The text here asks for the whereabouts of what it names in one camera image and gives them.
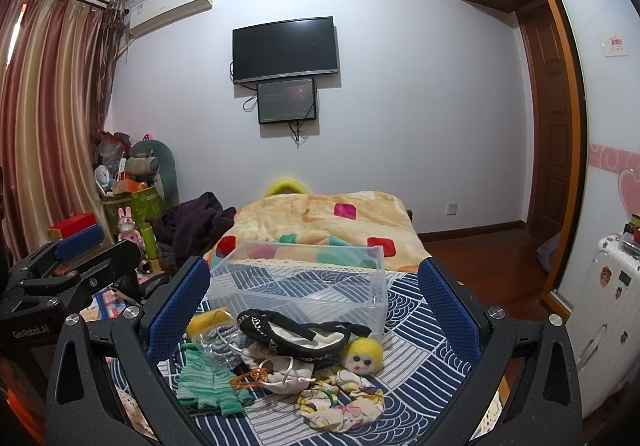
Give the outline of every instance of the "metal screw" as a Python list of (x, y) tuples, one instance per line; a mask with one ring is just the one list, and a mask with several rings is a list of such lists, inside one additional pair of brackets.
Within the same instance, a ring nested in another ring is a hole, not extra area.
[(556, 327), (559, 327), (560, 325), (562, 325), (562, 318), (557, 314), (552, 314), (551, 316), (549, 316), (549, 323)]
[(126, 309), (124, 309), (124, 317), (127, 320), (133, 320), (133, 318), (137, 318), (138, 314), (140, 314), (140, 307), (136, 307), (135, 305), (132, 305), (131, 307), (127, 307)]
[(65, 324), (69, 325), (70, 327), (73, 327), (79, 321), (80, 321), (79, 314), (70, 314), (69, 316), (66, 317)]
[(491, 305), (491, 307), (489, 307), (489, 316), (491, 316), (491, 318), (501, 320), (502, 318), (504, 318), (504, 315), (504, 309), (499, 305)]

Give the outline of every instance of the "television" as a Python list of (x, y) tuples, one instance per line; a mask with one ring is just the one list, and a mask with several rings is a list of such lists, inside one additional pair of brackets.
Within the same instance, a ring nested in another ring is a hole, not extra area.
[(338, 71), (332, 16), (234, 29), (233, 52), (235, 84)]

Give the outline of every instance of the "black cable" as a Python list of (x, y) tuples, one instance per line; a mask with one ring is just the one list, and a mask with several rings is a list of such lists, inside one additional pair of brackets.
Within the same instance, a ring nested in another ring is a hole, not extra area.
[[(250, 102), (251, 100), (255, 100), (254, 104), (251, 105), (249, 108), (246, 108), (246, 104), (248, 102)], [(258, 104), (258, 94), (254, 94), (253, 96), (251, 96), (248, 100), (246, 100), (243, 104), (242, 104), (242, 109), (245, 112), (252, 112), (255, 109), (255, 105)]]
[(314, 106), (317, 106), (318, 87), (316, 86), (316, 82), (315, 81), (313, 83), (314, 83), (314, 100), (311, 102), (311, 105), (309, 105), (309, 109), (306, 112), (305, 117), (300, 119), (300, 120), (298, 120), (298, 121), (289, 121), (287, 123), (289, 125), (289, 130), (293, 134), (293, 140), (296, 142), (296, 145), (298, 145), (298, 146), (300, 146), (300, 130), (305, 125), (306, 118), (308, 118), (309, 113), (311, 112), (311, 109)]
[[(234, 81), (234, 72), (232, 71), (233, 66), (234, 66), (234, 63), (231, 62), (229, 64), (229, 76), (231, 76), (231, 82), (232, 83)], [(257, 87), (255, 89), (252, 89), (251, 87), (245, 85), (244, 83), (238, 83), (238, 85), (240, 85), (241, 87), (244, 87), (245, 89), (252, 90), (253, 92), (257, 92), (258, 91)]]

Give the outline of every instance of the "clear plastic box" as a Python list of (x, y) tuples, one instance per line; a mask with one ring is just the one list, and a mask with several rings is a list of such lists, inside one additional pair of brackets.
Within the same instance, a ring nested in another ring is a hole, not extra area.
[(366, 325), (380, 341), (387, 309), (383, 249), (245, 241), (211, 269), (206, 298), (234, 317), (255, 308), (298, 323)]

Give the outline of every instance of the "white suitcase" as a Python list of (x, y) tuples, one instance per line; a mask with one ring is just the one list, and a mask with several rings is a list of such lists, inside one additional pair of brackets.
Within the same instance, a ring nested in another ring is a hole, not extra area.
[(640, 356), (640, 262), (620, 249), (620, 235), (598, 243), (566, 329), (587, 417)]

